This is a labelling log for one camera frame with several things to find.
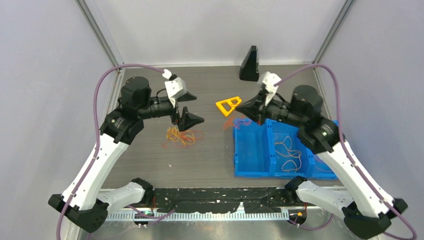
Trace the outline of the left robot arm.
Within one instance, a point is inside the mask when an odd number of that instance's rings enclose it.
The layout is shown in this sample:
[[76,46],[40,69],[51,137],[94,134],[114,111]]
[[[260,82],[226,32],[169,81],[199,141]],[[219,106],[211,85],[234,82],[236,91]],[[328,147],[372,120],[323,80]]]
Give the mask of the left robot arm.
[[120,90],[118,107],[106,115],[91,155],[72,184],[61,194],[54,194],[48,203],[82,230],[96,232],[107,217],[130,205],[148,207],[154,199],[153,186],[140,178],[123,187],[101,194],[100,189],[119,157],[144,129],[144,120],[170,117],[180,131],[204,122],[180,102],[194,101],[183,79],[172,75],[164,83],[166,96],[152,96],[145,77],[129,78]]

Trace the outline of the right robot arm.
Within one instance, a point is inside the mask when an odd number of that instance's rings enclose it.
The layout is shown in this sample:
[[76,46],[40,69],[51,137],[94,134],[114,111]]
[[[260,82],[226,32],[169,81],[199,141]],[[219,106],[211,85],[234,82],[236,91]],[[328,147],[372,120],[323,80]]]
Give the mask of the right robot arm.
[[291,100],[272,96],[264,86],[259,93],[236,107],[236,111],[262,125],[273,120],[298,129],[297,138],[318,156],[345,186],[345,194],[320,187],[302,176],[285,185],[291,205],[301,202],[318,206],[343,220],[357,237],[367,240],[383,234],[407,209],[401,198],[387,194],[370,177],[351,152],[338,125],[321,113],[323,99],[310,85],[297,86]]

